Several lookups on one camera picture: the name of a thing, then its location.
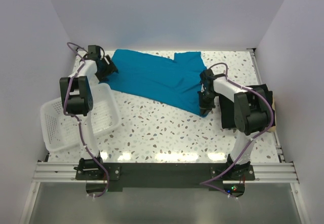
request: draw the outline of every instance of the speckled tabletop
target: speckled tabletop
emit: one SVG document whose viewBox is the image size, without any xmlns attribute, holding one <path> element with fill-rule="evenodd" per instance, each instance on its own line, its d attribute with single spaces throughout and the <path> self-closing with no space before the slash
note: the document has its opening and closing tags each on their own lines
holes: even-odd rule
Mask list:
<svg viewBox="0 0 324 224">
<path fill-rule="evenodd" d="M 172 58 L 175 52 L 141 51 Z M 114 51 L 107 51 L 111 57 Z M 249 52 L 202 51 L 201 57 L 208 67 L 217 62 L 229 65 L 228 75 L 241 85 L 258 83 Z M 224 67 L 213 68 L 214 73 Z M 90 85 L 98 80 L 93 77 Z M 118 103 L 122 124 L 115 131 L 97 138 L 104 162 L 226 162 L 236 138 L 236 130 L 221 128 L 218 99 L 216 108 L 205 118 L 184 110 L 122 92 L 113 91 Z M 253 163 L 279 162 L 275 139 L 265 133 L 255 143 Z M 80 147 L 50 153 L 49 162 L 78 162 Z"/>
</svg>

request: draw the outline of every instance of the purple cable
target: purple cable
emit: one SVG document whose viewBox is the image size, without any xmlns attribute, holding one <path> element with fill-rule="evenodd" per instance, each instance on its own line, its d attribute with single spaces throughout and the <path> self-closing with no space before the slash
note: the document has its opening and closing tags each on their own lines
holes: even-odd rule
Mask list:
<svg viewBox="0 0 324 224">
<path fill-rule="evenodd" d="M 263 96 L 261 96 L 259 93 L 257 93 L 256 91 L 254 91 L 254 90 L 252 90 L 252 89 L 250 89 L 250 88 L 247 88 L 247 87 L 245 87 L 245 86 L 241 86 L 241 85 L 235 83 L 234 81 L 231 81 L 231 80 L 227 77 L 228 65 L 227 65 L 226 63 L 216 63 L 216 64 L 212 65 L 210 68 L 212 68 L 212 67 L 214 67 L 214 66 L 216 66 L 216 65 L 219 65 L 219 64 L 224 64 L 224 65 L 226 66 L 226 73 L 225 73 L 225 75 L 226 75 L 226 79 L 227 79 L 227 81 L 228 81 L 229 83 L 231 83 L 232 85 L 234 85 L 234 86 L 236 86 L 236 87 L 239 87 L 239 88 L 241 88 L 241 89 L 243 89 L 243 90 L 249 91 L 249 92 L 255 94 L 256 96 L 258 96 L 258 97 L 259 97 L 259 98 L 260 98 L 260 99 L 261 99 L 261 100 L 266 104 L 266 106 L 268 107 L 268 109 L 269 109 L 269 111 L 270 111 L 270 123 L 269 123 L 269 125 L 268 125 L 268 126 L 267 126 L 263 131 L 259 132 L 259 133 L 256 134 L 255 136 L 253 136 L 252 139 L 254 140 L 254 139 L 256 139 L 257 137 L 259 137 L 260 135 L 262 135 L 263 133 L 267 132 L 267 131 L 272 127 L 272 124 L 273 124 L 273 118 L 274 118 L 274 116 L 273 116 L 273 111 L 272 111 L 272 107 L 270 106 L 270 104 L 268 103 L 268 101 L 267 101 Z M 235 164 L 239 161 L 239 159 L 241 158 L 241 156 L 244 154 L 244 152 L 247 150 L 247 148 L 250 146 L 251 143 L 252 143 L 252 140 L 249 140 L 249 141 L 247 142 L 247 145 L 244 147 L 244 149 L 241 151 L 241 153 L 238 155 L 238 157 L 235 159 L 235 161 L 234 161 L 234 162 L 233 162 L 233 163 L 232 163 L 232 164 L 231 164 L 231 165 L 230 165 L 230 166 L 229 166 L 225 171 L 223 171 L 222 173 L 220 173 L 220 174 L 217 175 L 216 177 L 213 177 L 213 178 L 211 178 L 211 179 L 209 179 L 209 180 L 207 180 L 207 181 L 201 182 L 200 184 L 201 184 L 201 185 L 208 186 L 208 187 L 211 187 L 211 188 L 214 188 L 214 189 L 217 189 L 218 191 L 221 191 L 222 193 L 227 194 L 228 196 L 231 196 L 231 197 L 234 197 L 234 198 L 235 198 L 235 196 L 233 196 L 233 195 L 231 195 L 231 194 L 225 192 L 224 190 L 222 190 L 222 189 L 219 188 L 219 187 L 216 187 L 216 186 L 211 185 L 210 183 L 211 183 L 212 181 L 215 181 L 215 180 L 217 180 L 218 178 L 222 177 L 222 176 L 223 176 L 224 174 L 226 174 L 230 169 L 232 169 L 232 168 L 235 166 Z"/>
<path fill-rule="evenodd" d="M 63 113 L 64 115 L 66 116 L 71 116 L 73 118 L 76 118 L 77 122 L 78 122 L 78 127 L 79 127 L 79 133 L 80 133 L 80 138 L 81 138 L 81 142 L 82 142 L 82 145 L 85 147 L 87 153 L 90 155 L 90 157 L 95 161 L 95 163 L 97 163 L 99 165 L 99 167 L 102 168 L 102 170 L 105 172 L 106 176 L 107 176 L 107 184 L 106 184 L 106 187 L 104 189 L 103 192 L 101 192 L 100 194 L 98 195 L 94 195 L 94 197 L 100 197 L 102 196 L 108 189 L 109 187 L 109 174 L 108 174 L 108 171 L 106 170 L 106 168 L 94 157 L 94 155 L 91 153 L 91 151 L 88 149 L 87 147 L 87 144 L 85 143 L 85 140 L 83 138 L 83 135 L 82 135 L 82 128 L 81 128 L 81 120 L 80 118 L 75 115 L 75 114 L 68 114 L 66 112 L 66 107 L 67 107 L 67 100 L 68 100 L 68 97 L 69 97 L 69 94 L 70 94 L 70 91 L 71 91 L 71 87 L 72 87 L 72 81 L 73 79 L 78 75 L 78 73 L 81 71 L 81 69 L 84 67 L 85 65 L 85 60 L 84 58 L 77 52 L 75 51 L 71 46 L 71 45 L 74 45 L 84 51 L 87 52 L 87 50 L 85 50 L 84 48 L 80 47 L 79 45 L 77 44 L 74 44 L 74 43 L 67 43 L 67 46 L 73 51 L 73 53 L 75 53 L 75 55 L 79 56 L 81 58 L 81 61 L 83 61 L 84 63 L 76 70 L 75 74 L 70 78 L 70 81 L 69 81 L 69 85 L 68 85 L 68 88 L 67 88 L 67 92 L 66 92 L 66 96 L 65 96 L 65 100 L 64 100 L 64 105 L 63 105 Z"/>
</svg>

